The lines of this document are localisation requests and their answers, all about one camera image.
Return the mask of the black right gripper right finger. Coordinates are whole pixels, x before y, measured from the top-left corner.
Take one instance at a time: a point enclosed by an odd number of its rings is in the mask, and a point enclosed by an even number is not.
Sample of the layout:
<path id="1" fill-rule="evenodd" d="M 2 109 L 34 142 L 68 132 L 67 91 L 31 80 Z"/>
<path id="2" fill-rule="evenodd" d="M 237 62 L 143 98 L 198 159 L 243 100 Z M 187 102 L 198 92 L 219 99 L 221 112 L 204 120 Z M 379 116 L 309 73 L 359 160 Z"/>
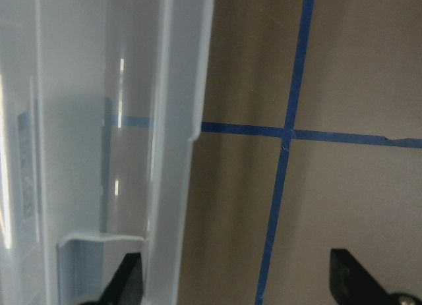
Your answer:
<path id="1" fill-rule="evenodd" d="M 420 304 L 404 292 L 389 293 L 344 248 L 330 251 L 330 294 L 337 304 Z"/>

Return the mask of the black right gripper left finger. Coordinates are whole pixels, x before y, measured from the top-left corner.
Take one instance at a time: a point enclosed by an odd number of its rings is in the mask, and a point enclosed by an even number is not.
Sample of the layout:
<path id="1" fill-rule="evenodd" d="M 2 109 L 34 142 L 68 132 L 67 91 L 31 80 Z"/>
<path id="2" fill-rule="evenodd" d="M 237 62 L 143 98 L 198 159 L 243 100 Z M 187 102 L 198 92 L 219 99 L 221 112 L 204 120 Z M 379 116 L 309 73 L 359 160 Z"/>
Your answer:
<path id="1" fill-rule="evenodd" d="M 143 292 L 141 253 L 127 253 L 96 304 L 138 305 Z"/>

